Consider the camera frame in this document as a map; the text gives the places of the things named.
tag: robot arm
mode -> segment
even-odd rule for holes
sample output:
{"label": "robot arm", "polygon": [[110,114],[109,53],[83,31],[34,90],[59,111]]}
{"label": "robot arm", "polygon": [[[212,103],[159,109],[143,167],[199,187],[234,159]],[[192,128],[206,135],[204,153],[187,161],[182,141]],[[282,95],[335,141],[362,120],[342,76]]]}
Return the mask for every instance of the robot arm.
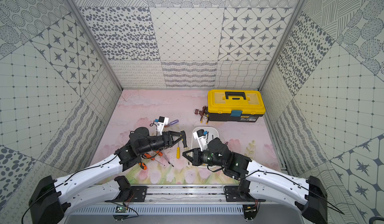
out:
{"label": "robot arm", "polygon": [[55,180],[51,176],[41,179],[28,203],[33,224],[56,224],[63,217],[91,204],[102,201],[125,202],[132,198],[132,187],[124,176],[118,176],[103,185],[90,186],[140,164],[141,155],[146,152],[164,150],[179,141],[187,147],[183,130],[161,131],[161,134],[150,136],[147,128],[139,127],[131,132],[125,146],[102,161]]}
{"label": "robot arm", "polygon": [[240,184],[237,194],[244,200],[267,199],[300,210],[301,215],[316,224],[327,223],[327,193],[321,181],[286,175],[267,168],[250,158],[231,152],[219,138],[208,149],[195,148],[183,152],[192,165],[218,166],[223,173]]}

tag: black toolbox base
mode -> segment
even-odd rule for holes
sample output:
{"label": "black toolbox base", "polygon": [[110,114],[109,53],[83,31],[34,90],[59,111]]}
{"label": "black toolbox base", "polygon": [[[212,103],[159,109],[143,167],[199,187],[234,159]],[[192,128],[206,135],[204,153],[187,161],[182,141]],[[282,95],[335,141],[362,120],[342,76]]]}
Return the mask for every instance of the black toolbox base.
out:
{"label": "black toolbox base", "polygon": [[237,121],[237,122],[256,122],[260,116],[263,115],[251,115],[242,114],[242,116],[231,116],[229,113],[209,113],[209,121]]}

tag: metal vent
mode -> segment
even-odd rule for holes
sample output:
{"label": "metal vent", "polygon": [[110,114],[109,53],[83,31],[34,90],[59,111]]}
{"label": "metal vent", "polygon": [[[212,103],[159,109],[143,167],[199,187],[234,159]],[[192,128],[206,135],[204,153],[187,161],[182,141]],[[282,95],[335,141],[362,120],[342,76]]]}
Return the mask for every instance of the metal vent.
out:
{"label": "metal vent", "polygon": [[[157,205],[129,205],[130,208],[137,211],[141,215],[191,215],[191,214],[243,214],[243,206],[241,204],[185,204],[183,206],[175,204],[157,204]],[[113,214],[116,205],[93,205],[77,210],[73,215],[97,215],[97,214]]]}
{"label": "metal vent", "polygon": [[90,206],[90,207],[84,207],[84,208],[81,208],[80,210],[77,210],[75,211],[74,213],[78,212],[78,213],[113,213],[115,212],[115,209],[116,209],[116,205],[93,205],[93,206]]}

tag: yellow toolbox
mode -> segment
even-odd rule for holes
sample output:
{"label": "yellow toolbox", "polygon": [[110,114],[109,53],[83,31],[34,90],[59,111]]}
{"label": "yellow toolbox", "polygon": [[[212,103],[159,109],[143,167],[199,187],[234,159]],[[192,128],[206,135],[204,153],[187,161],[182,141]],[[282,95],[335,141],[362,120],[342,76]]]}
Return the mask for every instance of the yellow toolbox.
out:
{"label": "yellow toolbox", "polygon": [[263,99],[258,91],[208,92],[209,121],[256,122],[264,113]]}

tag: white plastic basket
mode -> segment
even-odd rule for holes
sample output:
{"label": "white plastic basket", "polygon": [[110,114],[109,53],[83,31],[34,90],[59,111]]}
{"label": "white plastic basket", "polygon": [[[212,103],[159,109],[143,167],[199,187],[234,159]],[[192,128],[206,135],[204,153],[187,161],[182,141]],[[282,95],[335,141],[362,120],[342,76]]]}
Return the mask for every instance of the white plastic basket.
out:
{"label": "white plastic basket", "polygon": [[[191,143],[191,147],[190,147],[190,150],[192,149],[195,149],[195,148],[200,148],[199,146],[199,142],[193,137],[193,133],[200,130],[200,129],[203,129],[203,130],[206,130],[208,131],[208,139],[207,139],[207,143],[209,143],[211,140],[215,139],[216,137],[219,137],[218,136],[218,131],[213,128],[213,127],[208,127],[208,126],[199,126],[199,127],[196,127],[193,131],[192,131],[192,143]],[[207,165],[206,164],[202,164],[198,167],[204,167],[204,168],[207,168]]]}

